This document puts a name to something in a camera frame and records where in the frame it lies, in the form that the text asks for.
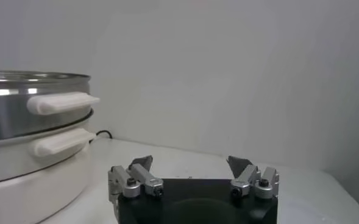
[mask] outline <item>white wall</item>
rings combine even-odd
[[[326,170],[359,199],[359,0],[0,0],[0,68],[92,75],[95,130]]]

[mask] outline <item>black power cord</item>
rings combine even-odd
[[[101,131],[97,132],[96,135],[98,136],[98,135],[100,135],[100,134],[102,134],[102,133],[108,134],[108,137],[109,137],[110,139],[113,139],[113,135],[112,135],[111,132],[108,131],[108,130],[101,130]]]

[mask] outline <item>white table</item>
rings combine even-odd
[[[226,159],[216,155],[100,138],[91,144],[92,178],[67,207],[42,224],[117,223],[108,201],[107,171],[152,155],[151,172],[161,178],[225,178],[233,175]],[[265,165],[255,163],[261,170]],[[275,166],[280,173],[279,223],[359,224],[358,203],[330,175],[314,170]]]

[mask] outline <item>white pot handle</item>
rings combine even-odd
[[[87,93],[72,92],[33,96],[26,106],[33,114],[50,115],[87,107],[99,101],[99,98]]]
[[[31,150],[32,154],[37,157],[55,155],[79,144],[85,144],[94,138],[94,133],[77,128],[36,140],[32,143]]]

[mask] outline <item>stacked pot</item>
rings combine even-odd
[[[90,77],[0,71],[0,223],[36,223],[88,181]]]

